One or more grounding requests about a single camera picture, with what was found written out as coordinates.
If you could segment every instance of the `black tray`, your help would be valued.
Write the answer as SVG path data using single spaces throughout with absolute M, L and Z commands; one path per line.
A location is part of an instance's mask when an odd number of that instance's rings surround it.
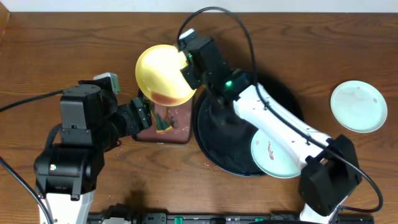
M 271 97 L 304 120 L 301 107 L 290 90 L 274 78 L 259 77 Z M 204 91 L 193 111 L 193 133 L 202 152 L 221 169 L 241 176 L 264 175 L 251 155 L 251 139 L 257 128 L 220 108 Z

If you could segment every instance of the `wooden table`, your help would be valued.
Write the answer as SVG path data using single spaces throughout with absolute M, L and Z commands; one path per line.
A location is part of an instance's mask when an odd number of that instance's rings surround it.
M 12 13 L 0 44 L 1 105 L 67 88 L 103 72 L 119 75 L 120 103 L 137 95 L 135 63 L 145 49 L 174 44 L 188 14 Z M 260 70 L 285 83 L 300 102 L 306 122 L 330 136 L 347 135 L 361 168 L 384 194 L 377 224 L 398 219 L 398 15 L 240 14 L 251 32 Z M 246 40 L 223 14 L 204 14 L 190 24 L 211 34 L 232 66 L 250 69 Z M 347 80 L 362 80 L 385 97 L 389 116 L 369 134 L 342 127 L 333 117 L 330 96 Z M 60 122 L 59 96 L 1 113 L 0 155 L 34 185 L 34 159 L 47 134 Z M 123 139 L 105 154 L 91 211 L 129 203 L 170 212 L 270 213 L 303 208 L 299 178 L 244 178 L 212 164 L 192 135 L 187 145 Z M 0 223 L 38 223 L 30 195 L 0 169 Z M 376 194 L 365 181 L 347 205 L 370 208 Z

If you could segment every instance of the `yellow plastic bowl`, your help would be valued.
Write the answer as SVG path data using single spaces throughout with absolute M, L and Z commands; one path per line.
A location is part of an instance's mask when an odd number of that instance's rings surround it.
M 187 58 L 172 45 L 156 45 L 138 58 L 136 80 L 141 91 L 153 102 L 177 106 L 188 101 L 192 90 L 181 74 Z

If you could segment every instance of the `white saucer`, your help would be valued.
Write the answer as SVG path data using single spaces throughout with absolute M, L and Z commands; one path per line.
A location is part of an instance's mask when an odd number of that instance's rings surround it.
M 344 127 L 358 133 L 379 129 L 387 119 L 387 104 L 381 93 L 361 81 L 340 84 L 332 93 L 330 106 Z
M 251 140 L 251 155 L 257 166 L 273 177 L 287 179 L 301 174 L 283 148 L 260 130 Z

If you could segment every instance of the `wire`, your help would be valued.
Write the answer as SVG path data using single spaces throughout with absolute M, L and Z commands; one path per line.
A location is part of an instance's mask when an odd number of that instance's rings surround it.
M 53 224 L 52 219 L 50 218 L 49 211 L 46 209 L 44 206 L 43 202 L 37 196 L 37 194 L 34 192 L 34 190 L 27 184 L 27 182 L 24 181 L 24 179 L 18 175 L 18 173 L 8 165 L 6 161 L 0 156 L 0 164 L 16 179 L 18 182 L 31 194 L 31 196 L 35 199 L 35 201 L 39 204 L 39 207 L 42 209 L 45 218 L 47 219 L 48 224 Z
M 369 184 L 371 184 L 371 186 L 373 187 L 374 191 L 377 193 L 377 196 L 379 198 L 379 204 L 375 208 L 372 208 L 372 209 L 353 208 L 353 207 L 347 207 L 347 206 L 342 206 L 342 205 L 339 206 L 339 209 L 345 209 L 345 210 L 350 210 L 350 211 L 354 211 L 354 212 L 363 212 L 363 213 L 373 213 L 373 212 L 379 211 L 382 208 L 382 206 L 383 206 L 383 196 L 382 196 L 382 193 L 381 193 L 379 187 L 370 178 L 370 176 L 368 176 L 360 168 L 354 166 L 352 163 L 348 162 L 347 160 L 345 160 L 344 158 L 342 158 L 341 156 L 339 156 L 338 154 L 336 154 L 335 152 L 333 152 L 332 150 L 330 150 L 329 148 L 327 148 L 326 146 L 324 146 L 320 142 L 312 139 L 311 136 L 306 135 L 304 132 L 302 132 L 301 130 L 299 130 L 298 128 L 296 128 L 292 124 L 290 124 L 288 121 L 286 121 L 283 117 L 281 117 L 281 115 L 279 115 L 269 105 L 269 102 L 267 100 L 265 100 L 264 97 L 262 97 L 262 95 L 260 93 L 259 85 L 258 85 L 258 82 L 257 82 L 257 80 L 258 80 L 258 68 L 257 68 L 256 59 L 255 59 L 255 56 L 254 56 L 254 49 L 253 49 L 253 44 L 251 42 L 250 34 L 249 34 L 248 30 L 246 29 L 246 27 L 244 26 L 244 24 L 242 23 L 242 21 L 237 17 L 236 14 L 234 14 L 233 12 L 231 12 L 231 11 L 229 11 L 227 9 L 223 9 L 221 7 L 206 7 L 206 8 L 200 9 L 197 12 L 194 12 L 191 16 L 189 16 L 187 18 L 187 20 L 182 24 L 180 30 L 178 31 L 177 43 L 178 44 L 180 43 L 180 39 L 179 38 L 181 36 L 181 33 L 182 33 L 184 27 L 188 24 L 188 22 L 190 20 L 192 20 L 198 14 L 200 14 L 200 13 L 202 13 L 204 11 L 208 11 L 208 10 L 219 10 L 221 12 L 225 12 L 227 15 L 231 16 L 241 26 L 241 28 L 242 28 L 242 30 L 244 32 L 244 35 L 246 36 L 246 39 L 247 39 L 248 44 L 249 44 L 251 62 L 252 62 L 252 67 L 253 67 L 253 75 L 254 75 L 253 85 L 256 87 L 256 92 L 257 92 L 261 102 L 264 104 L 265 108 L 268 109 L 281 122 L 283 122 L 289 128 L 293 129 L 297 134 L 301 135 L 301 137 L 305 138 L 308 142 L 318 146 L 319 148 L 321 148 L 324 151 L 326 151 L 327 153 L 329 153 L 331 156 L 335 157 L 336 159 L 340 160 L 344 164 L 352 167 L 356 172 L 360 173 L 369 182 Z
M 44 94 L 44 95 L 35 96 L 35 97 L 24 99 L 24 100 L 15 102 L 15 103 L 11 103 L 10 105 L 7 105 L 7 106 L 4 106 L 4 107 L 0 108 L 0 112 L 3 112 L 5 110 L 8 110 L 8 109 L 13 108 L 15 106 L 19 106 L 19 105 L 24 104 L 24 103 L 32 102 L 32 101 L 35 101 L 35 100 L 41 100 L 43 98 L 46 98 L 46 97 L 49 97 L 49 96 L 53 96 L 53 95 L 57 95 L 57 94 L 60 94 L 60 93 L 63 93 L 63 90 L 58 90 L 58 91 L 54 91 L 52 93 L 47 93 L 47 94 Z

